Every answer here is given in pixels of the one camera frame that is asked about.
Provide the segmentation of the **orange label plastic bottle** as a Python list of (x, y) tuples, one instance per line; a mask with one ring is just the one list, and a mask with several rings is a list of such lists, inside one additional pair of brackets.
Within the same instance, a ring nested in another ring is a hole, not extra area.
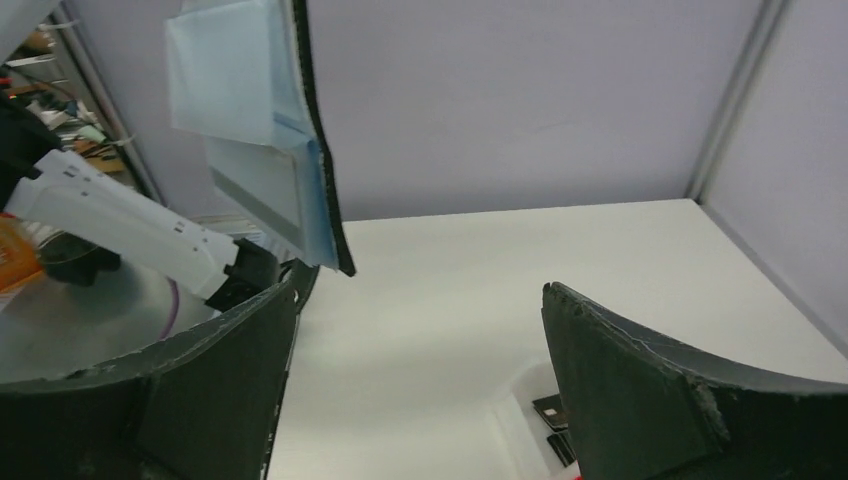
[(18, 218), (1, 214), (1, 293), (8, 293), (34, 280), (43, 272), (36, 245)]

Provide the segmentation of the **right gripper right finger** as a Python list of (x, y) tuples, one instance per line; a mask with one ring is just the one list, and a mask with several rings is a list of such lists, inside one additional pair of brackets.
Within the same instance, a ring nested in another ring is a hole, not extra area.
[(542, 322), (586, 479), (843, 479), (847, 388), (748, 366), (559, 283)]

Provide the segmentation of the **black leather card holder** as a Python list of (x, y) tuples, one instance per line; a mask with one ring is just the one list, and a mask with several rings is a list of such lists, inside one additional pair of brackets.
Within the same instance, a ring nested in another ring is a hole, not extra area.
[(165, 23), (173, 127), (216, 189), (296, 258), (354, 275), (304, 1), (185, 1)]

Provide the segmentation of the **black card stack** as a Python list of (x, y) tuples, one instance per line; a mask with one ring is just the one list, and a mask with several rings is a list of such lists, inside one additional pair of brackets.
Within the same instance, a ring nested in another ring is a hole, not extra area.
[(546, 441), (558, 459), (565, 467), (574, 464), (577, 457), (571, 445), (568, 415), (563, 409), (560, 396), (550, 395), (535, 399), (532, 406), (550, 430)]

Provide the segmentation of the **clear plastic bin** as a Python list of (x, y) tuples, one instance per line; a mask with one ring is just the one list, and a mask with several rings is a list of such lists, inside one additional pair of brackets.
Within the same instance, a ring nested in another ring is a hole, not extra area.
[(488, 401), (489, 421), (512, 479), (576, 479), (577, 463), (563, 465), (547, 442), (552, 431), (532, 402), (557, 392), (550, 362), (536, 358), (518, 368)]

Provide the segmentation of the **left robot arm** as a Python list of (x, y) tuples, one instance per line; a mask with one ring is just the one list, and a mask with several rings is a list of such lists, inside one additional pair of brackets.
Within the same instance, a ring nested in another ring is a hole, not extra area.
[(33, 112), (1, 97), (1, 209), (151, 268), (225, 312), (279, 280), (271, 252), (207, 229), (63, 147)]

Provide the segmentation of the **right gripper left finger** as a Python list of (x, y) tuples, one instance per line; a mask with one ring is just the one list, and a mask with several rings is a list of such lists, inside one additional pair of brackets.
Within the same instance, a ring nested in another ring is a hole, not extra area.
[(1, 388), (5, 479), (263, 479), (297, 323), (277, 285), (142, 350)]

